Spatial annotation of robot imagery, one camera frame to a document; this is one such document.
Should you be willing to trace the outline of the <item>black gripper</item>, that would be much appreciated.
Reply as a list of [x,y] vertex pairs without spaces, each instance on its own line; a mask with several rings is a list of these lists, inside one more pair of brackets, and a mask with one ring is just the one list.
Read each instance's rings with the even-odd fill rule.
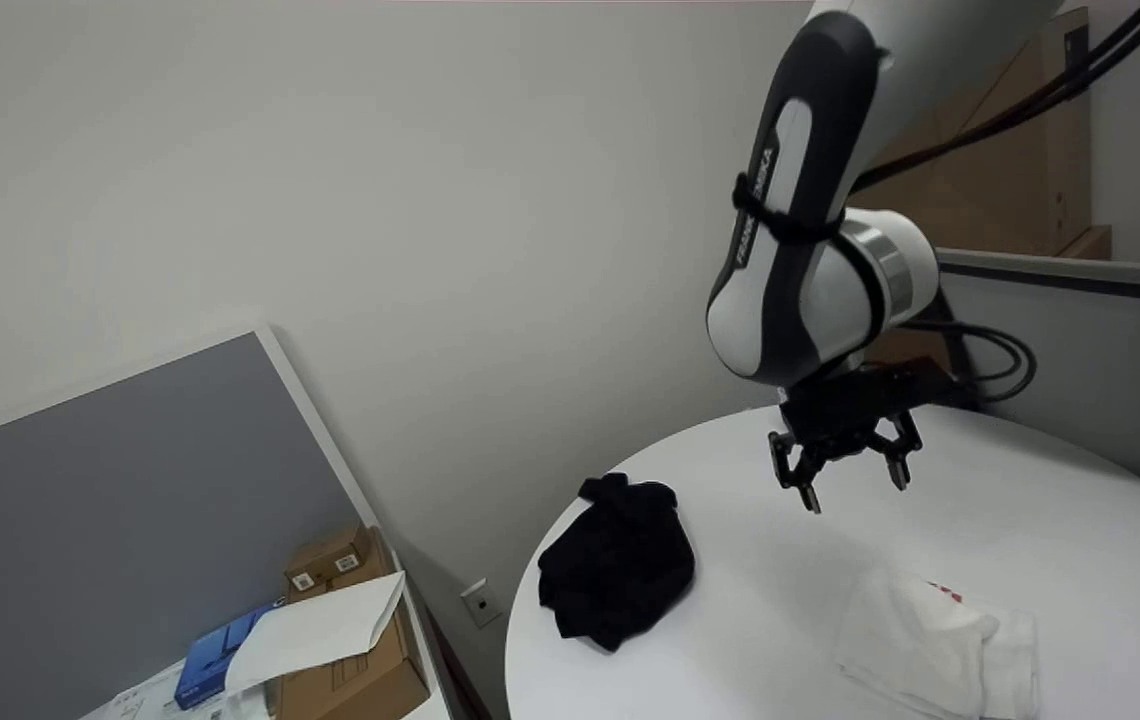
[[914,486],[908,455],[923,448],[914,407],[946,385],[933,361],[815,374],[782,402],[782,434],[767,434],[777,486],[821,516],[815,472],[865,448],[884,455],[887,480]]

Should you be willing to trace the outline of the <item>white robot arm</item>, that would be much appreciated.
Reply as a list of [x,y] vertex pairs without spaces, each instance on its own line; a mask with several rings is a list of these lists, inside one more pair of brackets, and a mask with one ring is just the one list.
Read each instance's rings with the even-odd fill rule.
[[908,486],[921,403],[988,407],[1035,380],[1035,353],[1014,331],[988,337],[1014,356],[1003,378],[857,361],[892,327],[960,327],[938,307],[950,259],[923,227],[857,198],[918,168],[892,142],[1058,14],[1060,0],[815,0],[782,52],[706,324],[729,374],[782,392],[767,448],[786,487],[810,498],[825,463],[862,453]]

